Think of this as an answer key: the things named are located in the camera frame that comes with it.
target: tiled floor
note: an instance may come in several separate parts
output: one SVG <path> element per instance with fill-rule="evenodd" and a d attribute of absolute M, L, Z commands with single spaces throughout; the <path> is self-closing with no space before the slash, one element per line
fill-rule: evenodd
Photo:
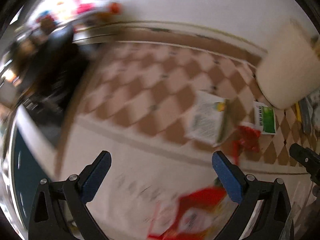
<path fill-rule="evenodd" d="M 97 125 L 132 130 L 156 138 L 179 151 L 222 150 L 232 154 L 236 126 L 254 123 L 253 101 L 270 103 L 255 80 L 255 67 L 243 60 L 196 48 L 154 43 L 119 43 L 93 78 L 95 87 L 82 102 L 80 116 Z M 225 141 L 212 147 L 187 135 L 196 92 L 230 99 Z M 246 160 L 280 166 L 298 166 L 288 152 L 293 143 L 316 150 L 316 138 L 306 137 L 295 109 L 276 109 L 276 135 L 261 135 L 260 152 L 243 152 Z"/>

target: dark object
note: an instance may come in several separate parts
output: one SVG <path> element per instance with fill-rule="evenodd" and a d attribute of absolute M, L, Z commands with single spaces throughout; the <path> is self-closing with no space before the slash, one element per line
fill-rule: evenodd
<path fill-rule="evenodd" d="M 66 200 L 86 240 L 108 240 L 85 204 L 93 199 L 111 167 L 111 154 L 102 151 L 95 161 L 66 181 L 39 184 L 29 223 L 29 240 L 76 240 L 69 231 L 59 200 Z"/>
<path fill-rule="evenodd" d="M 22 221 L 26 229 L 28 229 L 32 203 L 38 183 L 43 178 L 48 179 L 48 176 L 34 159 L 21 136 L 19 128 L 17 129 L 14 143 L 13 167 L 13 183 L 18 196 L 18 207 L 21 210 Z"/>
<path fill-rule="evenodd" d="M 276 179 L 272 183 L 259 181 L 253 175 L 245 176 L 221 151 L 213 154 L 212 166 L 230 199 L 239 204 L 215 240 L 239 239 L 258 200 L 264 202 L 250 235 L 245 239 L 278 240 L 291 210 L 283 180 Z M 290 239 L 293 239 L 293 224 L 290 229 Z"/>
<path fill-rule="evenodd" d="M 14 231 L 0 208 L 0 238 L 1 240 L 21 240 L 20 236 Z"/>
<path fill-rule="evenodd" d="M 303 98 L 299 101 L 299 108 L 302 118 L 302 129 L 305 134 L 310 134 L 312 130 L 311 119 L 308 110 L 307 99 Z"/>
<path fill-rule="evenodd" d="M 310 179 L 320 186 L 320 156 L 311 149 L 305 149 L 297 143 L 290 146 L 289 154 L 306 168 L 311 175 Z"/>
<path fill-rule="evenodd" d="M 304 224 L 307 227 L 307 231 L 303 232 L 301 236 L 298 231 L 297 234 L 300 240 L 318 240 L 320 234 L 320 211 L 319 211 L 319 185 L 320 185 L 320 157 L 315 152 L 309 148 L 303 148 L 297 143 L 292 144 L 289 149 L 289 154 L 297 162 L 302 164 L 308 173 L 311 175 L 311 180 L 317 184 L 314 186 L 312 193 L 317 197 L 317 199 L 306 206 L 302 210 L 304 214 Z"/>
<path fill-rule="evenodd" d="M 36 91 L 34 103 L 57 113 L 66 110 L 89 64 L 86 54 L 72 43 L 73 36 L 72 24 L 52 32 L 32 58 L 18 86 L 26 96 Z"/>

